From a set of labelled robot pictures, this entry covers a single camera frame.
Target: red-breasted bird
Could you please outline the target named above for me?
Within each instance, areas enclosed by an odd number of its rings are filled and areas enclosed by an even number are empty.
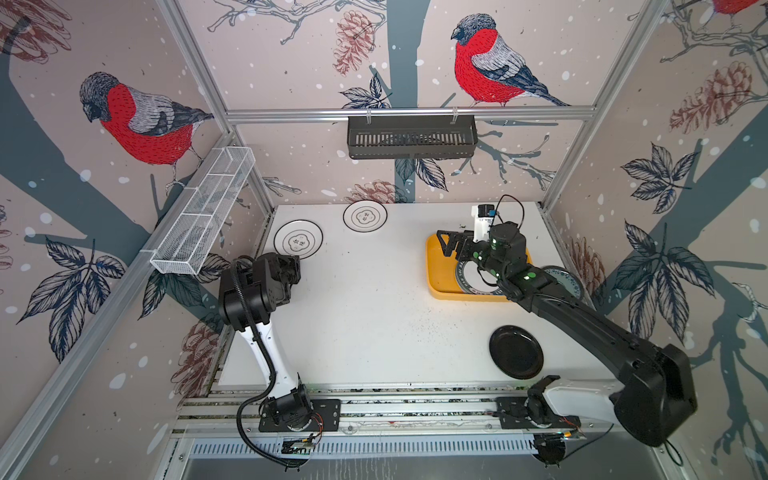
[[[199,108],[178,104],[165,95],[145,94],[103,71],[83,81],[80,102],[88,121],[98,118],[104,129],[136,160],[173,165],[174,179],[166,185],[166,192],[175,184],[183,186],[176,180],[176,162],[192,149],[197,127],[214,117]]]
[[[455,73],[458,85],[475,99],[506,105],[512,98],[539,97],[555,105],[568,104],[549,94],[525,65],[525,59],[507,46],[490,15],[475,13],[458,23]]]

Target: leaf illustration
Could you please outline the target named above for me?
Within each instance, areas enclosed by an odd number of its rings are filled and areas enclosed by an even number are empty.
[[[75,282],[51,315],[51,325],[48,331],[48,341],[56,359],[61,363],[69,353],[83,330],[83,317],[85,316],[85,292],[84,284],[76,275]]]
[[[395,172],[402,178],[402,181],[408,180],[413,172],[416,171],[416,161],[410,158],[395,159]]]
[[[714,296],[714,281],[707,265],[694,253],[683,247],[672,247],[667,251],[669,267],[677,275],[693,285],[700,286]]]
[[[650,160],[645,158],[638,158],[632,160],[628,164],[621,165],[621,168],[629,174],[632,178],[638,180],[661,180],[659,173],[654,168]]]
[[[642,229],[627,223],[624,221],[624,232],[627,234],[627,240],[630,245],[640,255],[644,257],[650,257],[656,253],[656,244],[654,239],[645,233]]]
[[[416,174],[422,181],[430,187],[439,188],[448,191],[445,185],[445,174],[442,168],[432,158],[419,159],[416,161]]]
[[[76,270],[85,265],[85,257],[81,251],[66,243],[54,242],[46,237],[45,246],[48,247],[48,255],[61,266]]]
[[[670,187],[669,190],[665,190],[659,197],[659,201],[656,202],[656,208],[654,208],[655,214],[663,214],[674,205],[674,201],[677,199],[677,192],[674,188]]]
[[[147,280],[147,286],[144,288],[144,299],[141,302],[141,316],[139,319],[154,312],[154,309],[160,305],[163,297],[165,297],[166,289],[167,281],[165,275],[157,270],[152,270],[152,274],[149,276],[149,280]]]
[[[61,303],[61,299],[67,295],[67,292],[77,283],[80,283],[80,272],[77,270],[65,270],[49,276],[40,282],[40,285],[32,292],[32,295],[29,297],[27,311],[24,312],[24,315],[18,322],[55,308]]]
[[[94,263],[96,264],[96,271],[109,278],[122,278],[125,274],[125,267],[120,260],[110,255],[102,255]]]
[[[85,275],[85,292],[88,300],[88,311],[96,313],[109,296],[109,284],[104,277],[96,272],[86,270]]]
[[[379,98],[382,96],[382,84],[379,81],[378,75],[373,75],[371,77],[371,83],[369,85],[369,88],[371,89],[371,95]]]
[[[653,168],[659,173],[662,178],[669,179],[670,171],[672,170],[672,155],[670,151],[659,145],[651,143],[650,162]]]
[[[640,282],[653,273],[654,259],[647,257],[629,257],[616,269],[614,288],[634,290]]]
[[[664,192],[664,189],[668,188],[669,184],[662,180],[652,180],[643,182],[634,191],[632,197],[639,198],[641,200],[650,200],[656,198]]]
[[[682,157],[672,169],[672,181],[683,180],[683,178],[688,175],[691,166],[693,166],[695,158],[696,152]]]
[[[203,297],[200,295],[200,284],[193,276],[166,274],[167,291],[174,296],[178,303],[184,306],[203,305]]]
[[[200,269],[200,273],[195,278],[200,283],[211,283],[214,280],[218,280],[221,273],[229,268],[230,263],[227,262],[221,255],[215,253],[209,253],[208,257],[203,262],[203,267]]]
[[[656,288],[659,292],[659,312],[682,342],[689,314],[683,286],[674,272],[662,265],[656,272]]]
[[[657,288],[653,275],[647,275],[629,296],[630,331],[643,339],[649,339],[656,325]]]

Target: white plate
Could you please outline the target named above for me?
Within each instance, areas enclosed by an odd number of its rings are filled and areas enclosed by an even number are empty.
[[[309,220],[288,222],[275,233],[275,251],[300,259],[311,257],[323,244],[323,231]]]
[[[373,232],[386,222],[386,208],[373,200],[361,200],[344,210],[344,224],[356,232]]]
[[[496,279],[490,273],[478,270],[478,264],[475,262],[459,262],[456,265],[456,282],[465,293],[503,295],[500,288],[485,284],[483,279],[488,283],[496,283]]]

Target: black cable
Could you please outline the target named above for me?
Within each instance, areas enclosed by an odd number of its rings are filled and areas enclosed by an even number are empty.
[[[606,431],[605,431],[605,433],[603,433],[603,435],[600,435],[600,436],[599,436],[599,437],[597,437],[596,439],[594,439],[594,440],[590,440],[589,442],[587,442],[587,443],[583,444],[582,446],[578,447],[578,448],[577,448],[577,449],[575,449],[573,452],[571,452],[571,453],[567,454],[565,457],[563,457],[563,460],[567,459],[568,457],[570,457],[570,456],[571,456],[571,455],[573,455],[574,453],[578,452],[579,450],[581,450],[581,449],[582,449],[582,448],[584,448],[585,446],[587,446],[587,445],[592,445],[592,444],[593,444],[593,443],[595,443],[597,440],[599,440],[599,439],[602,439],[603,437],[605,437],[606,435],[608,435],[608,433],[609,433],[609,432],[610,432],[610,431],[613,429],[613,427],[614,427],[614,424],[613,424],[613,423],[611,423],[611,426],[610,426],[610,427],[608,427],[608,430],[606,430]]]
[[[522,217],[520,217],[520,224],[518,225],[518,229],[521,229],[523,227],[523,222],[525,221],[525,207],[523,207],[523,204],[520,200],[518,200],[517,198],[513,197],[510,194],[503,194],[498,199],[498,202],[496,203],[496,209],[495,209],[496,215],[494,215],[493,220],[491,220],[491,227],[493,227],[493,223],[496,221],[496,216],[498,215],[498,206],[502,204],[502,200],[504,200],[504,197],[510,197],[512,200],[516,201],[520,205],[521,210],[523,210],[523,215]]]
[[[664,444],[667,446],[667,455],[670,456],[670,460],[672,461],[672,463],[674,463],[678,467],[682,467],[684,465],[684,462],[683,462],[683,456],[680,454],[680,452],[677,451],[676,448],[674,448],[674,445],[672,445],[672,442],[670,442],[669,440],[664,440]],[[672,450],[674,450],[675,455],[677,455],[677,460],[675,460],[672,457]]]
[[[270,357],[270,353],[267,352],[266,347],[264,346],[264,342],[261,339],[261,335],[259,335],[257,331],[256,320],[253,318],[253,314],[251,313],[250,308],[245,300],[245,296],[243,295],[243,286],[240,285],[240,277],[237,274],[237,265],[240,263],[240,260],[249,260],[252,265],[254,260],[253,258],[247,255],[241,255],[240,257],[236,258],[230,264],[230,275],[232,276],[232,283],[235,287],[235,291],[237,292],[237,298],[240,300],[240,305],[243,307],[243,311],[245,312],[245,317],[248,320],[248,325],[250,326],[251,331],[253,333],[253,339],[256,340],[256,343],[259,346],[259,350],[261,351],[261,354],[263,355],[264,360],[266,361],[266,364],[270,369],[270,384],[259,395],[249,398],[245,402],[241,403],[240,407],[237,408],[237,414],[235,415],[235,424],[237,425],[237,432],[240,433],[240,438],[243,440],[243,442],[246,445],[248,445],[248,448],[250,448],[257,454],[261,455],[262,457],[266,458],[267,460],[271,460],[272,462],[282,465],[285,468],[299,468],[301,465],[304,465],[307,462],[307,460],[293,460],[293,459],[280,458],[268,452],[265,452],[264,450],[260,449],[256,444],[251,442],[251,440],[248,438],[248,435],[246,435],[245,433],[245,429],[243,428],[243,410],[248,405],[258,402],[259,400],[266,398],[270,394],[270,392],[272,391],[272,388],[274,388],[275,386],[277,371],[275,370],[275,365],[272,363],[272,357]]]

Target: yellow tray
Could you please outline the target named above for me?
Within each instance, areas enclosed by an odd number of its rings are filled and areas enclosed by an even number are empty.
[[[442,247],[437,235],[427,239],[427,284],[429,292],[438,300],[460,300],[462,302],[507,302],[503,295],[473,295],[464,293],[456,281],[456,265],[458,261],[454,257],[446,257],[442,254]],[[528,263],[531,263],[531,254],[528,255]]]

